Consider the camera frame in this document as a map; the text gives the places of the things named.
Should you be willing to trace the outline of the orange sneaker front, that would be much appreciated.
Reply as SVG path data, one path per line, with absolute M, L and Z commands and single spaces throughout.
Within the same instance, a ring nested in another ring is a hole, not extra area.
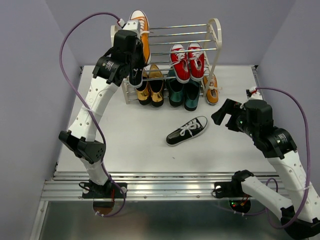
M 140 24 L 140 40 L 143 46 L 143 56 L 146 65 L 151 62 L 151 52 L 149 46 L 150 25 L 146 14 L 142 10 L 135 10 L 131 13 L 130 20 L 138 20 Z

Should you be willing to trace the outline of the red sneaker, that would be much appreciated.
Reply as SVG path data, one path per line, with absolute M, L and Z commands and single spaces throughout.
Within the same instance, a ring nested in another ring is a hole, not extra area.
M 204 51 L 201 45 L 197 42 L 190 43 L 187 50 L 187 56 L 190 66 L 190 77 L 193 81 L 200 82 L 204 77 Z
M 170 63 L 175 72 L 178 82 L 186 84 L 190 78 L 191 73 L 188 67 L 188 57 L 185 48 L 180 43 L 175 43 L 170 49 Z

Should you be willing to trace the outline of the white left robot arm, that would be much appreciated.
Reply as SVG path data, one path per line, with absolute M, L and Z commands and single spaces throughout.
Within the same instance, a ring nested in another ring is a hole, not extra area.
M 86 98 L 81 98 L 82 107 L 67 131 L 58 138 L 81 160 L 89 175 L 89 182 L 82 189 L 107 197 L 115 183 L 105 169 L 103 158 L 107 144 L 96 140 L 101 133 L 99 122 L 112 96 L 133 70 L 145 66 L 143 43 L 137 32 L 119 30 L 115 33 L 113 46 L 101 56 L 93 71 Z

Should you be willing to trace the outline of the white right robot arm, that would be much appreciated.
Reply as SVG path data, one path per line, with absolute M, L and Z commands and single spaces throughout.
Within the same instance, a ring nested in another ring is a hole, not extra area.
M 248 170 L 234 173 L 231 181 L 215 182 L 212 195 L 218 199 L 255 198 L 281 222 L 286 233 L 295 240 L 314 237 L 320 233 L 320 196 L 312 185 L 306 186 L 307 174 L 301 164 L 297 146 L 283 128 L 274 126 L 273 109 L 261 99 L 244 104 L 227 99 L 211 115 L 220 125 L 226 115 L 228 130 L 248 135 L 254 146 L 273 166 L 287 191 L 285 198 L 272 190 Z

